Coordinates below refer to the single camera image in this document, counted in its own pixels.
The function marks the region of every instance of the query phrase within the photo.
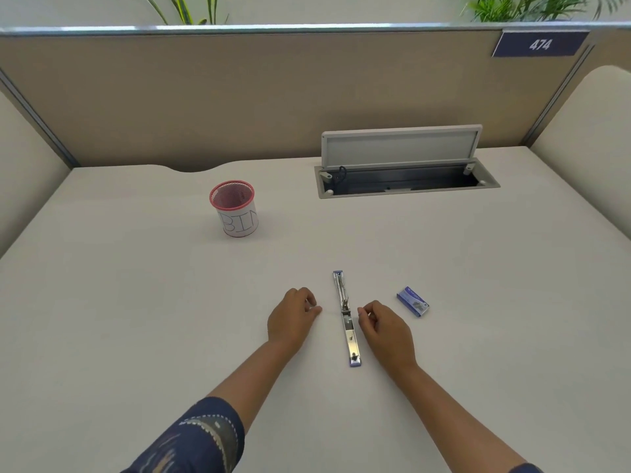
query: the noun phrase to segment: white desk surface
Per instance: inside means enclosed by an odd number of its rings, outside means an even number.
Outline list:
[[[351,306],[402,315],[420,364],[527,459],[628,471],[631,241],[527,148],[478,157],[501,188],[321,200],[318,159],[75,169],[0,261],[3,470],[125,468],[309,286],[324,312],[237,471],[446,472],[361,333],[348,367],[343,269]],[[208,201],[232,178],[256,189],[247,238]]]

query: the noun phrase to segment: metal partition frame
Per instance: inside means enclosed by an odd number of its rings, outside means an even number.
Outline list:
[[[575,56],[492,58],[503,28],[591,34]],[[16,104],[69,163],[204,169],[317,156],[328,130],[482,124],[480,147],[514,146],[534,138],[564,83],[569,94],[569,74],[591,47],[626,28],[15,29],[0,31],[0,68]],[[604,63],[610,51],[603,47]]]

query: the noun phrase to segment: white wall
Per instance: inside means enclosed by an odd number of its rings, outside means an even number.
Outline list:
[[[588,74],[532,150],[631,238],[631,73]]]
[[[69,172],[0,93],[0,257]]]
[[[170,21],[177,15],[168,0],[156,0]],[[219,18],[229,24],[270,23],[465,23],[468,0],[220,0]],[[161,24],[145,0],[0,0],[0,26],[89,26]],[[205,0],[188,0],[196,19],[207,16]],[[590,13],[576,19],[591,19]],[[631,2],[602,21],[630,20]]]

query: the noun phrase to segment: sleeve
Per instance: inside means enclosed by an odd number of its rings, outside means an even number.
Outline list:
[[[232,473],[245,430],[222,398],[207,397],[173,423],[123,473]]]
[[[543,473],[536,466],[531,465],[530,463],[524,463],[523,465],[517,466],[510,470],[509,473]]]

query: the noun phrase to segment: red mesh pen holder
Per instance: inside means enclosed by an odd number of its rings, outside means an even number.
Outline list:
[[[210,191],[210,204],[222,220],[224,232],[245,237],[259,225],[254,206],[254,188],[245,181],[222,182]]]

